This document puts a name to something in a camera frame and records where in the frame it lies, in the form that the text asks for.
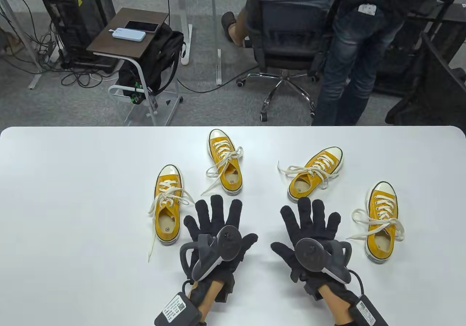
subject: white shoelace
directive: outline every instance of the white shoelace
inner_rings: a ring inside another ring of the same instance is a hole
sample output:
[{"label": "white shoelace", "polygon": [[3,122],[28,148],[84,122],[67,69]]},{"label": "white shoelace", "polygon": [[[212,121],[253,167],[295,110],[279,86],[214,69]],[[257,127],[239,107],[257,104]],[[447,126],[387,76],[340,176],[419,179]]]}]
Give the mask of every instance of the white shoelace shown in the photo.
[{"label": "white shoelace", "polygon": [[206,191],[201,193],[201,196],[203,196],[203,194],[210,191],[210,189],[214,187],[214,185],[220,179],[222,174],[225,173],[229,162],[231,162],[234,158],[240,158],[243,156],[243,148],[241,146],[237,148],[236,150],[232,151],[231,144],[226,140],[213,143],[213,148],[215,149],[215,152],[217,153],[217,155],[220,156],[220,161],[217,162],[214,166],[208,168],[205,171],[205,175],[208,178],[216,178],[216,179]]},{"label": "white shoelace", "polygon": [[369,230],[365,233],[355,234],[350,236],[349,239],[355,240],[365,240],[367,236],[378,233],[379,231],[384,230],[388,226],[395,226],[395,239],[397,241],[404,240],[404,226],[401,222],[393,217],[393,211],[395,209],[395,201],[387,196],[377,195],[376,199],[376,211],[379,219],[370,218],[366,211],[363,209],[355,209],[351,214],[351,218],[355,223],[361,223],[366,225],[379,225],[378,228],[374,230]]},{"label": "white shoelace", "polygon": [[[182,188],[178,188],[177,186],[174,186],[176,184],[178,184],[177,181],[162,181],[161,183],[158,184],[159,185],[158,189],[160,193],[155,197],[154,201],[152,202],[152,205],[150,206],[150,211],[149,211],[149,215],[152,217],[153,237],[152,237],[152,244],[150,246],[150,251],[149,251],[149,256],[147,257],[147,261],[150,261],[150,256],[152,255],[152,252],[154,250],[155,238],[157,234],[155,218],[156,218],[158,206],[168,204],[171,207],[173,206],[173,203],[175,201],[183,203],[183,205],[186,205],[186,206],[189,205],[190,202],[194,203],[194,200],[191,197],[191,195],[188,193],[188,191],[183,190]],[[175,192],[177,191],[182,191],[182,196],[176,196]]]},{"label": "white shoelace", "polygon": [[300,173],[309,173],[311,177],[317,175],[320,179],[322,179],[321,187],[325,189],[328,185],[328,180],[335,178],[338,176],[338,173],[335,174],[328,174],[327,170],[330,170],[331,166],[335,165],[335,161],[333,161],[327,155],[319,156],[316,161],[312,164],[311,167],[300,167],[300,166],[289,166],[287,169],[280,168],[280,162],[277,164],[277,168],[285,173],[287,176],[290,174],[300,174]]}]

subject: white rubber toe cap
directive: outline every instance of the white rubber toe cap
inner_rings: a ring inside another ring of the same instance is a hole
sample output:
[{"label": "white rubber toe cap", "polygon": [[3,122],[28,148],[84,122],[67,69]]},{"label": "white rubber toe cap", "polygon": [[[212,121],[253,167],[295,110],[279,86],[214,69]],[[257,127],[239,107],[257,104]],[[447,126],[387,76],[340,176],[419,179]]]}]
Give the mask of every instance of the white rubber toe cap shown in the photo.
[{"label": "white rubber toe cap", "polygon": [[325,149],[324,151],[331,153],[338,161],[340,161],[341,158],[343,157],[343,151],[341,151],[341,149],[337,148],[336,146]]},{"label": "white rubber toe cap", "polygon": [[376,187],[374,188],[374,190],[376,191],[382,191],[384,193],[388,193],[392,196],[395,196],[395,191],[393,189],[393,187],[387,183],[386,181],[381,181],[380,183],[378,183],[376,185]]},{"label": "white rubber toe cap", "polygon": [[159,176],[170,176],[174,174],[175,176],[179,176],[179,171],[178,169],[173,166],[173,165],[167,165],[165,167],[162,168],[162,170],[160,171],[160,174]]},{"label": "white rubber toe cap", "polygon": [[226,135],[223,131],[219,129],[214,129],[213,131],[210,132],[209,139],[214,139],[214,138],[227,138],[228,135]]}]

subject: floor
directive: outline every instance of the floor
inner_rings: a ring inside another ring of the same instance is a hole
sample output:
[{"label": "floor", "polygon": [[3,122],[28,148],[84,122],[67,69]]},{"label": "floor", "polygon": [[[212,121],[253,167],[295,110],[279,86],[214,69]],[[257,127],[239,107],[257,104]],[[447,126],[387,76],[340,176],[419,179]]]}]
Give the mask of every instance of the floor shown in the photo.
[{"label": "floor", "polygon": [[[30,32],[31,21],[20,0],[8,0],[18,18]],[[38,36],[47,31],[50,18],[41,0],[26,0],[33,11]],[[166,11],[167,0],[113,0],[115,9],[121,7]],[[245,0],[216,0],[218,19],[231,10],[238,13]],[[194,24],[190,64],[179,67],[179,79],[189,88],[204,91],[215,88],[215,61],[213,49],[211,0],[186,0],[188,21]],[[170,0],[174,28],[179,29],[177,0]],[[2,28],[7,28],[0,21]],[[236,48],[217,28],[222,49],[223,82],[256,65],[251,50]],[[12,61],[33,71],[34,66]],[[46,73],[34,90],[28,85],[31,75],[12,68],[0,60],[0,131],[9,126],[119,126],[121,121],[115,105],[108,99],[104,82],[93,89],[76,84],[62,86],[65,74]],[[297,81],[314,98],[320,86],[302,78]],[[182,88],[183,103],[173,116],[173,126],[308,126],[311,117],[305,101],[290,88],[281,88],[269,108],[269,121],[258,119],[262,102],[273,88],[273,81],[249,81],[238,88],[234,82],[211,93],[190,93]],[[387,111],[397,98],[374,94],[369,101],[360,125],[384,125]]]}]

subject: white label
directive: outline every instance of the white label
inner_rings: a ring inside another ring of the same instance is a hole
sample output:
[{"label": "white label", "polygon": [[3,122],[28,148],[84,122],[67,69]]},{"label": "white label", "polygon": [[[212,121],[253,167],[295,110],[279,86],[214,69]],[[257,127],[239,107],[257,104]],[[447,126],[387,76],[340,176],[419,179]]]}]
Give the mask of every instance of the white label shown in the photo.
[{"label": "white label", "polygon": [[173,319],[178,316],[184,309],[186,304],[183,302],[178,294],[173,298],[170,303],[162,310],[163,315],[167,318],[168,322],[172,322]]},{"label": "white label", "polygon": [[376,318],[374,318],[369,309],[367,309],[363,301],[359,301],[359,303],[356,304],[356,308],[358,308],[361,315],[364,316],[369,326],[373,326],[376,323]]},{"label": "white label", "polygon": [[376,14],[377,6],[374,4],[361,4],[358,12],[374,16]]}]

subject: chair base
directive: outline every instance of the chair base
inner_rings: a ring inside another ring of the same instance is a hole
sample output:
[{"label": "chair base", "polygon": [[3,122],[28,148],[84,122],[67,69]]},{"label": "chair base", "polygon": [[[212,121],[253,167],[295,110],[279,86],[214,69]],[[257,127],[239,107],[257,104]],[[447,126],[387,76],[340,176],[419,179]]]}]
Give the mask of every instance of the chair base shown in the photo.
[{"label": "chair base", "polygon": [[310,107],[311,117],[314,117],[316,108],[315,108],[313,99],[303,88],[301,88],[296,83],[293,83],[291,81],[292,78],[303,77],[306,75],[307,75],[306,73],[298,73],[296,75],[290,75],[288,70],[281,70],[280,75],[273,75],[270,73],[262,73],[262,72],[249,73],[247,76],[243,78],[238,78],[236,80],[236,86],[238,87],[244,86],[248,78],[271,78],[271,79],[278,80],[277,85],[272,89],[272,91],[269,93],[267,98],[264,100],[264,104],[261,110],[261,122],[268,121],[267,109],[270,106],[270,103],[272,102],[273,96],[275,95],[276,91],[283,84],[290,86],[294,91],[296,91],[298,94],[300,94],[301,96],[303,96],[303,98],[307,100],[307,102],[309,103],[309,107]]}]

